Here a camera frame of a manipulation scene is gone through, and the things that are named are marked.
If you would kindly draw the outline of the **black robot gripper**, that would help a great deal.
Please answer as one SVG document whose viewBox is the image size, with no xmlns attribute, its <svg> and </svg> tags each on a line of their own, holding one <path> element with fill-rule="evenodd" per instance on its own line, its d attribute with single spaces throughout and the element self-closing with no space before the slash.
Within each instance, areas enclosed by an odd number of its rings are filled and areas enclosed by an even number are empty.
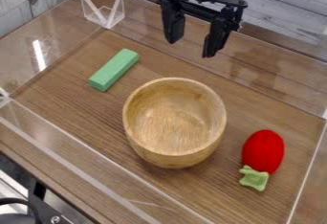
<svg viewBox="0 0 327 224">
<path fill-rule="evenodd" d="M 163 33 L 170 44 L 185 36 L 186 16 L 212 22 L 205 38 L 204 57 L 213 57 L 224 48 L 232 31 L 238 31 L 246 0 L 159 0 L 163 10 Z"/>
</svg>

